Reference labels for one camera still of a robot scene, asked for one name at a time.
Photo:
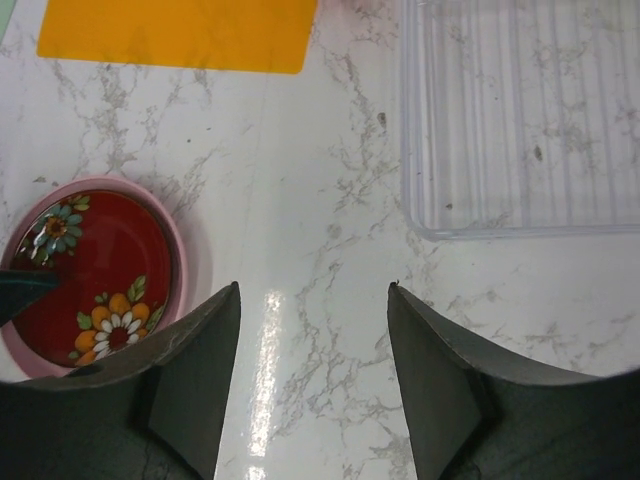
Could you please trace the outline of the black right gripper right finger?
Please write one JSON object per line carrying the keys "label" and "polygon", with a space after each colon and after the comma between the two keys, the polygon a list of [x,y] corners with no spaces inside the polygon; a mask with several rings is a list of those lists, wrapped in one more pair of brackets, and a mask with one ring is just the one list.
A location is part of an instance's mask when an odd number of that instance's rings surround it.
{"label": "black right gripper right finger", "polygon": [[421,479],[635,479],[639,374],[597,377],[503,348],[398,284],[388,328]]}

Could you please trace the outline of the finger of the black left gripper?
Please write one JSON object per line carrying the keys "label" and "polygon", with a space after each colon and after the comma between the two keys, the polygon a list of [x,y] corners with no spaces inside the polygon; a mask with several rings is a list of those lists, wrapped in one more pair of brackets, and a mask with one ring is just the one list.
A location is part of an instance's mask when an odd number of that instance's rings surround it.
{"label": "finger of the black left gripper", "polygon": [[5,325],[59,285],[50,271],[2,270],[0,274],[0,325]]}

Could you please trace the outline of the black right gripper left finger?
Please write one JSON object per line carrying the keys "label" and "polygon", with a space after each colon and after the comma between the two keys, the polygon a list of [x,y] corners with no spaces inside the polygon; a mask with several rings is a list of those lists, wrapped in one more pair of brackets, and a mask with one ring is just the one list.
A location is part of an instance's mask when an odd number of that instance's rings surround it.
{"label": "black right gripper left finger", "polygon": [[213,478],[240,320],[233,282],[132,347],[3,383],[2,478]]}

